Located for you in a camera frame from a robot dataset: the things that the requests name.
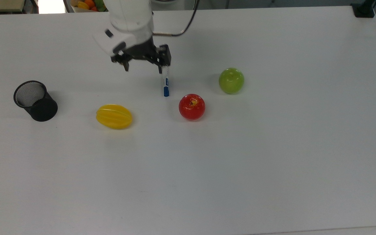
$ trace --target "cable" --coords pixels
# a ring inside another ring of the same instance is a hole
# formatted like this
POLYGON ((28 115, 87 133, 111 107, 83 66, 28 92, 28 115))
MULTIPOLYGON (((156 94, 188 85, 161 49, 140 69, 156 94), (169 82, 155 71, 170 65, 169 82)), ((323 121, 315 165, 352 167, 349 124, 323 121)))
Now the cable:
POLYGON ((178 37, 178 36, 181 36, 182 34, 184 34, 189 26, 191 25, 192 23, 192 20, 194 19, 194 16, 195 16, 195 13, 197 12, 197 9, 198 9, 198 4, 200 3, 200 0, 195 0, 195 3, 194 3, 194 12, 192 13, 192 16, 191 16, 191 19, 190 21, 188 22, 188 25, 187 27, 180 31, 179 33, 163 33, 163 32, 153 32, 153 36, 166 36, 166 37, 178 37))

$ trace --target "green apple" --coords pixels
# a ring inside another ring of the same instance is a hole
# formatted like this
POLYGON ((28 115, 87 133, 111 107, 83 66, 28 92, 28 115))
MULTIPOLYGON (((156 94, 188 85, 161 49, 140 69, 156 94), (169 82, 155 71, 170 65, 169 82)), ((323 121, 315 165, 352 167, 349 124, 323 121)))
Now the green apple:
POLYGON ((242 88, 243 83, 243 73, 235 68, 228 68, 224 70, 221 73, 220 78, 218 79, 220 88, 228 94, 234 94, 238 92, 242 88))

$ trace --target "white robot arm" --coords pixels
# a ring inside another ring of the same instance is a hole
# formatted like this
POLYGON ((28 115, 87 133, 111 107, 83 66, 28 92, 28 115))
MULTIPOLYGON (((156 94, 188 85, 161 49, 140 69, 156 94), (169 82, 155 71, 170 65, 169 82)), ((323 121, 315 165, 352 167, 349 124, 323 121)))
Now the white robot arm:
POLYGON ((185 33, 194 19, 199 0, 195 1, 194 13, 187 27, 180 33, 154 33, 153 12, 150 0, 104 0, 109 10, 110 21, 103 30, 94 34, 94 39, 111 57, 112 62, 129 69, 132 59, 147 60, 155 64, 162 73, 162 67, 170 66, 169 47, 153 44, 152 36, 180 36, 185 33))

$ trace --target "pen holder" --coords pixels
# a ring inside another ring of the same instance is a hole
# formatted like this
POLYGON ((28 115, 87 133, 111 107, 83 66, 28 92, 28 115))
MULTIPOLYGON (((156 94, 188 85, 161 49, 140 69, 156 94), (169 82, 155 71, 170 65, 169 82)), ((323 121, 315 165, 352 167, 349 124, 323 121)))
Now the pen holder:
POLYGON ((37 81, 21 84, 14 92, 14 102, 38 122, 53 118, 58 110, 57 103, 47 92, 46 86, 37 81))

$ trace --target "blue marker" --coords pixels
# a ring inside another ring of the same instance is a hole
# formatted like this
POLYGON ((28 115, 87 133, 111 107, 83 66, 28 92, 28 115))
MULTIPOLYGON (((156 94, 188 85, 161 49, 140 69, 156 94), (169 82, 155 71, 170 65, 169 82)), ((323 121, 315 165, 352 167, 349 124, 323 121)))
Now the blue marker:
POLYGON ((169 96, 169 67, 166 66, 165 72, 162 75, 163 79, 163 96, 168 97, 169 96))

